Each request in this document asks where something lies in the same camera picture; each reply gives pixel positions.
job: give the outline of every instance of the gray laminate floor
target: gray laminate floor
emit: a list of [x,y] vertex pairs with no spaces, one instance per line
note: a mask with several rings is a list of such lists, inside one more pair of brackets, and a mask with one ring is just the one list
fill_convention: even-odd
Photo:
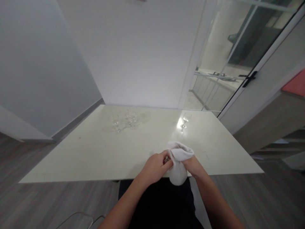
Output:
[[[0,134],[0,228],[55,229],[73,212],[96,218],[115,205],[119,183],[112,181],[18,184],[55,146],[20,143]],[[305,228],[305,178],[282,161],[258,164],[265,174],[212,179],[247,228]],[[211,228],[194,179],[191,185],[196,216]],[[88,217],[75,216],[60,228],[85,228],[88,223]]]

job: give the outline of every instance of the black door handle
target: black door handle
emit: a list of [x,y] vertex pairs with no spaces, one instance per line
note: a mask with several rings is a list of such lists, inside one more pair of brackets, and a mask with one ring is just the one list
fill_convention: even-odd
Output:
[[251,76],[246,77],[245,80],[247,80],[247,81],[245,82],[245,84],[242,87],[246,87],[250,83],[251,80],[256,79],[255,78],[256,73],[257,73],[257,71],[254,71]]

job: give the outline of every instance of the white cloth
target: white cloth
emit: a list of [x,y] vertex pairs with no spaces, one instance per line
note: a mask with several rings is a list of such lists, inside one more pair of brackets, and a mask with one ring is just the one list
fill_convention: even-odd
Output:
[[187,171],[181,161],[190,159],[194,155],[194,151],[180,142],[168,142],[167,147],[174,163],[168,171],[169,180],[173,185],[182,185],[187,179]]

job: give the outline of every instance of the glossy table surface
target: glossy table surface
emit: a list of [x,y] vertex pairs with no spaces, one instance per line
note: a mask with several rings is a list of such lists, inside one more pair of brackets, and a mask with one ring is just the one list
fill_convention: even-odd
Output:
[[[212,112],[129,108],[137,113],[137,128],[116,134],[109,117],[127,108],[100,105],[20,183],[135,178],[172,140],[191,147],[209,175],[263,173]],[[181,129],[186,112],[192,117]]]

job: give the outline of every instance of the glass panel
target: glass panel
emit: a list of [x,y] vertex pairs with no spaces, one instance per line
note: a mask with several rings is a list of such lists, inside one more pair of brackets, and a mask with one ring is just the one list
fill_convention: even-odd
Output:
[[262,0],[262,2],[297,9],[304,0]]
[[213,26],[198,62],[201,73],[222,71],[250,8],[247,3],[218,1]]
[[[294,0],[276,2],[300,5]],[[184,109],[216,111],[214,114],[219,115],[292,16],[248,3],[218,0]]]

